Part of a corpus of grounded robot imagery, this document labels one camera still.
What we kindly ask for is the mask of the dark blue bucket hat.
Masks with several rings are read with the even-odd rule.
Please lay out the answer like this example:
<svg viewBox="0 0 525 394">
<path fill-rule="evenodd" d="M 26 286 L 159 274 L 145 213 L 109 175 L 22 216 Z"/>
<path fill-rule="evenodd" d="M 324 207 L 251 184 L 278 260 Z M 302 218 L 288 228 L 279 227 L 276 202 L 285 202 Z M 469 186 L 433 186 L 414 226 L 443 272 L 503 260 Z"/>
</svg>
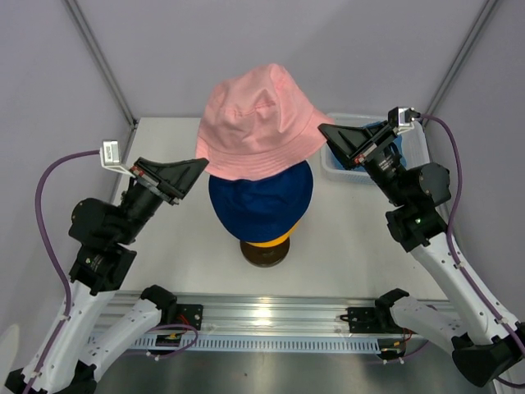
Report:
<svg viewBox="0 0 525 394">
<path fill-rule="evenodd" d="M 258 181 L 208 180 L 212 207 L 222 226 L 248 243 L 268 243 L 288 234 L 307 212 L 313 196 L 313 172 L 302 161 Z"/>
</svg>

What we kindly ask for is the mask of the pink bucket hat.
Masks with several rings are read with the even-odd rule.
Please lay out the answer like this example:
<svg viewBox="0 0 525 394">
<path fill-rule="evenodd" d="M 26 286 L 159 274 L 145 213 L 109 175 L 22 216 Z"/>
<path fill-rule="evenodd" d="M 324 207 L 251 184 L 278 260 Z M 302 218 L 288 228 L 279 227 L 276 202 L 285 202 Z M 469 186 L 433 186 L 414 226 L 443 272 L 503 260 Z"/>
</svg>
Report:
<svg viewBox="0 0 525 394">
<path fill-rule="evenodd" d="M 208 97 L 195 155 L 227 181 L 259 181 L 314 155 L 326 142 L 317 109 L 284 66 L 257 66 L 222 81 Z"/>
</svg>

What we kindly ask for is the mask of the yellow bucket hat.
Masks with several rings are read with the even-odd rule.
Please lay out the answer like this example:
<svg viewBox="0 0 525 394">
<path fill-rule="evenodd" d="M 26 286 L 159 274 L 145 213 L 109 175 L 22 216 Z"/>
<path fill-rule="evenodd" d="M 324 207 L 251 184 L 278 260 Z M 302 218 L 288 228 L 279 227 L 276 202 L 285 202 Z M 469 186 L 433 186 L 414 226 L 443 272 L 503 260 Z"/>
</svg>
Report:
<svg viewBox="0 0 525 394">
<path fill-rule="evenodd" d="M 289 229 L 285 234 L 277 237 L 271 241 L 265 242 L 247 242 L 248 245 L 258 247 L 258 248 L 272 248 L 278 245 L 281 245 L 285 241 L 289 240 L 290 236 L 294 233 L 296 227 L 299 225 L 299 222 L 296 222 L 291 229 Z"/>
</svg>

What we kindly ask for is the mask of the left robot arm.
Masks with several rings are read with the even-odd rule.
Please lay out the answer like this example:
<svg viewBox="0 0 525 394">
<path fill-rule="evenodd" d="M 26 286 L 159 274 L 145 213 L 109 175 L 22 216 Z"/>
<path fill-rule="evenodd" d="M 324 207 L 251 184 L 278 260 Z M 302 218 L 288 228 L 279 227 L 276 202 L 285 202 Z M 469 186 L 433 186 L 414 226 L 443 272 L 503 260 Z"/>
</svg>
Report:
<svg viewBox="0 0 525 394">
<path fill-rule="evenodd" d="M 200 326 L 182 314 L 177 297 L 158 286 L 147 287 L 131 310 L 94 342 L 89 335 L 115 297 L 135 260 L 129 250 L 158 208 L 178 204 L 198 180 L 208 160 L 155 163 L 138 158 L 131 167 L 99 151 L 104 169 L 130 178 L 121 202 L 80 201 L 72 211 L 69 236 L 80 243 L 71 270 L 65 274 L 50 245 L 42 213 L 45 181 L 66 156 L 53 163 L 39 180 L 35 213 L 43 243 L 65 290 L 65 299 L 45 342 L 22 369 L 9 372 L 4 386 L 12 393 L 92 393 L 108 368 L 145 333 L 158 330 L 197 334 Z"/>
</svg>

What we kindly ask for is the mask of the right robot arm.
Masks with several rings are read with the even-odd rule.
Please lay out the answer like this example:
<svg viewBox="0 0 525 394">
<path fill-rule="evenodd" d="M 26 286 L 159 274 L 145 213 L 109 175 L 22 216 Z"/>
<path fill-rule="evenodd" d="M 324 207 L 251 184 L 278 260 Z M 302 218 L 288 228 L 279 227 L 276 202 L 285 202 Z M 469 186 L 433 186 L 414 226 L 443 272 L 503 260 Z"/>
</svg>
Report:
<svg viewBox="0 0 525 394">
<path fill-rule="evenodd" d="M 437 212 L 448 201 L 450 172 L 438 163 L 406 168 L 383 121 L 371 127 L 321 124 L 329 149 L 346 169 L 363 167 L 395 210 L 386 213 L 392 238 L 432 276 L 454 307 L 451 318 L 394 289 L 376 300 L 374 322 L 406 328 L 452 357 L 474 386 L 484 387 L 524 358 L 524 324 L 490 292 L 460 251 L 450 221 Z"/>
</svg>

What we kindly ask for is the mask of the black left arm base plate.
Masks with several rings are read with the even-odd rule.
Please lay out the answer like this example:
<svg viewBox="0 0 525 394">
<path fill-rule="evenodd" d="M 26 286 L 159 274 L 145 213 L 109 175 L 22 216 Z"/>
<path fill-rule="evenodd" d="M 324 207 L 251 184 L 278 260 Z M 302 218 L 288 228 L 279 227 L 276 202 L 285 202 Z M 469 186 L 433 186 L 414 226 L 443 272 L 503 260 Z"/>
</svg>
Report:
<svg viewBox="0 0 525 394">
<path fill-rule="evenodd" d="M 203 323 L 203 305 L 178 304 L 169 323 L 189 325 L 200 330 Z"/>
</svg>

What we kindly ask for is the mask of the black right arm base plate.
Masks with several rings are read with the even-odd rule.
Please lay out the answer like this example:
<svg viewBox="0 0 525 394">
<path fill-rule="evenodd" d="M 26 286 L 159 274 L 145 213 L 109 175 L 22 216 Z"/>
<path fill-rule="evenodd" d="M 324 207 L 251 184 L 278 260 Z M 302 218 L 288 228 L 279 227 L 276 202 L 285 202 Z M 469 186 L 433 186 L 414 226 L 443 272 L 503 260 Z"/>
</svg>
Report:
<svg viewBox="0 0 525 394">
<path fill-rule="evenodd" d="M 339 316 L 348 324 L 350 333 L 357 334 L 401 334 L 403 328 L 394 323 L 389 312 L 377 307 L 348 307 Z"/>
</svg>

